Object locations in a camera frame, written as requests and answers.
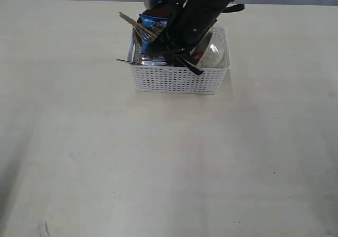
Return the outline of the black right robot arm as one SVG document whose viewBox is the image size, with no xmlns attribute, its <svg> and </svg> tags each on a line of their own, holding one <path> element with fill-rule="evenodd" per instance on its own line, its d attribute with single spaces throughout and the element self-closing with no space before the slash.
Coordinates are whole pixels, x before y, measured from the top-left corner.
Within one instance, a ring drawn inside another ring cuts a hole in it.
<svg viewBox="0 0 338 237">
<path fill-rule="evenodd" d="M 147 0 L 145 7 L 154 10 L 164 5 L 171 7 L 167 26 L 150 41 L 145 50 L 149 57 L 162 56 L 176 60 L 196 75 L 203 70 L 189 62 L 188 56 L 215 24 L 222 13 L 244 10 L 243 4 L 230 6 L 235 0 Z"/>
</svg>

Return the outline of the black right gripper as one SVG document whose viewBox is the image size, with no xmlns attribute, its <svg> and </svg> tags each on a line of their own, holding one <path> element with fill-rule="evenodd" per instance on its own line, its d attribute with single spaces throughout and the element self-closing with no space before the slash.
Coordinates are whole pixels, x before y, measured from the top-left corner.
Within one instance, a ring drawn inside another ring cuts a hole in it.
<svg viewBox="0 0 338 237">
<path fill-rule="evenodd" d="M 234 0 L 187 0 L 170 18 L 167 27 L 146 49 L 150 57 L 162 55 L 168 66 L 186 67 L 195 75 L 204 73 L 181 54 L 194 48 L 217 20 L 229 3 Z"/>
</svg>

